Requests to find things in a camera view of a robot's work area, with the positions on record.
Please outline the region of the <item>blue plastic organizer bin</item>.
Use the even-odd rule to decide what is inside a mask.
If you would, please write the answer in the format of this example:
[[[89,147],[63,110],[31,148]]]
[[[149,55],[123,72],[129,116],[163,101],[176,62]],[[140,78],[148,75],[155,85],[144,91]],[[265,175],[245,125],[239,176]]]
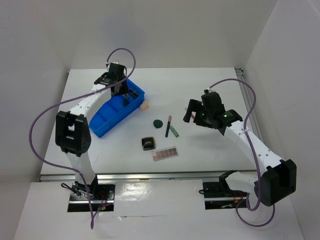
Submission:
[[[138,97],[133,98],[128,92],[130,104],[124,107],[125,96],[113,96],[96,112],[89,123],[89,127],[98,138],[104,136],[145,101],[145,92],[138,85],[130,79],[127,80],[127,85],[129,90],[132,89],[138,94]]]

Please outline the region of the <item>black gold lipstick tube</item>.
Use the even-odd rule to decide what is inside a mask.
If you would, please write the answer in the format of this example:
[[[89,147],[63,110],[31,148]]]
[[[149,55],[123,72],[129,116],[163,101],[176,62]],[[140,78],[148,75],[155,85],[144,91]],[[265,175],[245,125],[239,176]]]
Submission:
[[[134,99],[139,97],[139,95],[135,91],[133,91],[132,89],[129,90],[129,93]]]

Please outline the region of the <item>dark green powder puff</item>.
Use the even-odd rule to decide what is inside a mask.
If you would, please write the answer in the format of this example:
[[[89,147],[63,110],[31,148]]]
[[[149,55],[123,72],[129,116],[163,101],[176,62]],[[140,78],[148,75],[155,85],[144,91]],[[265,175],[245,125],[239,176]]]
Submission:
[[[155,119],[153,121],[153,126],[156,128],[156,129],[160,129],[162,126],[163,126],[163,122],[159,119]]]

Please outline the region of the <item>black square compact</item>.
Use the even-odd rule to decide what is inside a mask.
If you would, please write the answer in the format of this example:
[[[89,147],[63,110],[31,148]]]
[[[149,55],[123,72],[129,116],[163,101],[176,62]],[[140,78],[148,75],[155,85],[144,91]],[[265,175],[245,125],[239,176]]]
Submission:
[[[155,138],[153,136],[143,137],[141,146],[144,151],[153,150],[156,148]]]

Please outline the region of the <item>eyeshadow palette clear case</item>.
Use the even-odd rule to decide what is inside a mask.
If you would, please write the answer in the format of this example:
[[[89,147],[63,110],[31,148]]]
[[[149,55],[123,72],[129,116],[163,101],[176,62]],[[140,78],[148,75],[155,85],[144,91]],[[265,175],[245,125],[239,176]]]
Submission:
[[[151,154],[152,160],[155,162],[177,157],[179,155],[178,149],[175,146],[154,150],[151,152]]]

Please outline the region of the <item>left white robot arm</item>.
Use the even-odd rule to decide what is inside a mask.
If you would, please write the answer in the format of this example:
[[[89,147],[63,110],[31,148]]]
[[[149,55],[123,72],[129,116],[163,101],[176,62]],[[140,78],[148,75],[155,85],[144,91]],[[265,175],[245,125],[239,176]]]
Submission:
[[[92,169],[88,150],[92,138],[89,123],[97,111],[112,97],[126,94],[129,89],[127,68],[117,61],[107,67],[84,97],[69,111],[59,111],[55,121],[55,143],[68,158],[75,172],[75,186],[88,200],[99,193],[98,178]]]

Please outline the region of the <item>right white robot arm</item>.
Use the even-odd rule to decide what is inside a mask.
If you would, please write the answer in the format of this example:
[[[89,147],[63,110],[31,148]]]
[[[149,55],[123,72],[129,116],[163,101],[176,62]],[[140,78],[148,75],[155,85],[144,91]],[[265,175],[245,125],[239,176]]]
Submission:
[[[230,170],[219,177],[218,190],[223,196],[234,191],[254,193],[270,207],[296,191],[297,166],[272,152],[233,109],[226,110],[217,92],[206,91],[201,100],[190,99],[183,121],[218,130],[231,140],[256,166],[257,174]]]

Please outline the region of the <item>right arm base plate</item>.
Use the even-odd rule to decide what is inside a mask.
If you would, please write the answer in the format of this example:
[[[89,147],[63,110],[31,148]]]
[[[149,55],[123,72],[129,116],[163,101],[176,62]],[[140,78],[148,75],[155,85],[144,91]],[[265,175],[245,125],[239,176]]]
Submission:
[[[206,210],[234,209],[242,201],[239,207],[246,207],[246,192],[223,188],[220,182],[203,182],[198,193],[204,197]]]

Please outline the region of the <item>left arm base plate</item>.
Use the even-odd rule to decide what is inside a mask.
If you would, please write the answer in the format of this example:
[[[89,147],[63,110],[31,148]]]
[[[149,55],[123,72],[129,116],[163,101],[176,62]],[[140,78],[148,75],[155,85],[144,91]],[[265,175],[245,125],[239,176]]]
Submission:
[[[115,184],[102,184],[98,186],[97,193],[87,193],[73,183],[71,186],[66,185],[64,188],[70,190],[67,212],[84,213],[90,212],[89,201],[91,202],[92,211],[113,212],[115,202]]]

